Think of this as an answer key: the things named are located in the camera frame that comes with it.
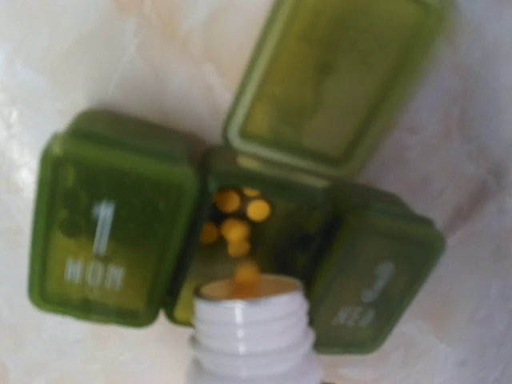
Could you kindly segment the green pill organizer box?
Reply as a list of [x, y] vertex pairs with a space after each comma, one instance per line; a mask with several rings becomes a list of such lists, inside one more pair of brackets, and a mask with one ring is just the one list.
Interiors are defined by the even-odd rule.
[[84, 110], [41, 156], [28, 295], [40, 310], [188, 326], [239, 259], [303, 281], [316, 347], [387, 339], [445, 241], [395, 194], [354, 181], [404, 107], [447, 1], [277, 1], [223, 126], [184, 133]]

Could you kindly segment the small white bottle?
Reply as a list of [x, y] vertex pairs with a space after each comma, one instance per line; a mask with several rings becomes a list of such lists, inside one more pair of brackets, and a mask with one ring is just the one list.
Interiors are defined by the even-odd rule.
[[320, 383], [309, 303], [296, 278], [263, 274], [238, 298], [222, 279], [194, 292], [188, 383]]

